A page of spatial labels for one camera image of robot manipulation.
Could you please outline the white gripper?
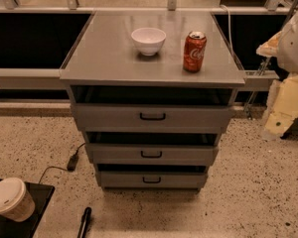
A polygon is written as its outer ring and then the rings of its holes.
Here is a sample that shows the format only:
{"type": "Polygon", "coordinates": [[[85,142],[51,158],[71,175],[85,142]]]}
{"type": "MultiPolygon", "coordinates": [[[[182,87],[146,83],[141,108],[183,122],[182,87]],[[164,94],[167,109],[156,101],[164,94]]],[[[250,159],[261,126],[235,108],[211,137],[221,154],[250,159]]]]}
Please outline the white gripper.
{"type": "MultiPolygon", "coordinates": [[[[256,49],[260,56],[271,58],[278,54],[281,32],[276,33],[267,42],[256,49]]],[[[282,137],[298,117],[298,75],[287,77],[281,84],[276,99],[275,109],[280,113],[265,116],[261,136],[264,140],[276,140],[282,137]]]]}

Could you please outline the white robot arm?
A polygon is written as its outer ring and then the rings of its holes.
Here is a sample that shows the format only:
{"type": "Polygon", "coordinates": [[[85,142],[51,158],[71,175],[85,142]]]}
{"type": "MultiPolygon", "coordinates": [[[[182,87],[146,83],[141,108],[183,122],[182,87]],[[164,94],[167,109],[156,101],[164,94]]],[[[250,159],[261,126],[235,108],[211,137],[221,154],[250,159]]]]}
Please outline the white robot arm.
{"type": "Polygon", "coordinates": [[[256,53],[277,58],[278,66],[288,72],[282,82],[272,83],[264,112],[262,138],[275,140],[298,118],[298,10],[281,31],[257,48],[256,53]]]}

